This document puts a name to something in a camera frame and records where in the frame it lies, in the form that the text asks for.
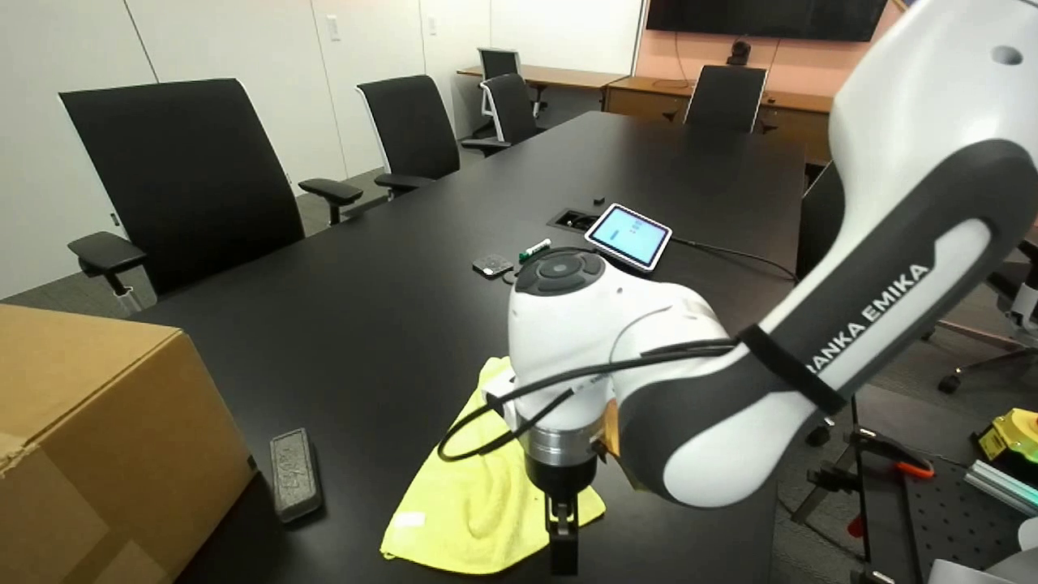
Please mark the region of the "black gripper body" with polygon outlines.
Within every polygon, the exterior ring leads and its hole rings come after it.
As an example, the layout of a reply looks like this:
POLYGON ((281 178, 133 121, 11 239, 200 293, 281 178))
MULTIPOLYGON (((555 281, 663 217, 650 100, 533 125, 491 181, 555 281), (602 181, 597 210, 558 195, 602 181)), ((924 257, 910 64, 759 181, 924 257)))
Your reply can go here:
POLYGON ((577 514, 577 493, 592 479, 597 465, 547 468, 542 460, 524 465, 529 479, 547 496, 555 514, 577 514))

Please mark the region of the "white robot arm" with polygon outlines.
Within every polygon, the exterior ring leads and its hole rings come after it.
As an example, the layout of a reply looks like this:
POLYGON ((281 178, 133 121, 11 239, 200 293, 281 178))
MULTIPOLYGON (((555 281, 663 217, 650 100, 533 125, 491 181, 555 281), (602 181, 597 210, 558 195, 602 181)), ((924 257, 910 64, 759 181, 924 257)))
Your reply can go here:
POLYGON ((835 94, 835 245, 736 334, 697 293, 610 265, 600 239, 520 263, 513 377, 483 405, 545 493, 558 572, 577 565, 577 493, 600 455, 690 509, 748 500, 808 418, 840 412, 1024 239, 1034 55, 1038 0, 919 0, 835 94))

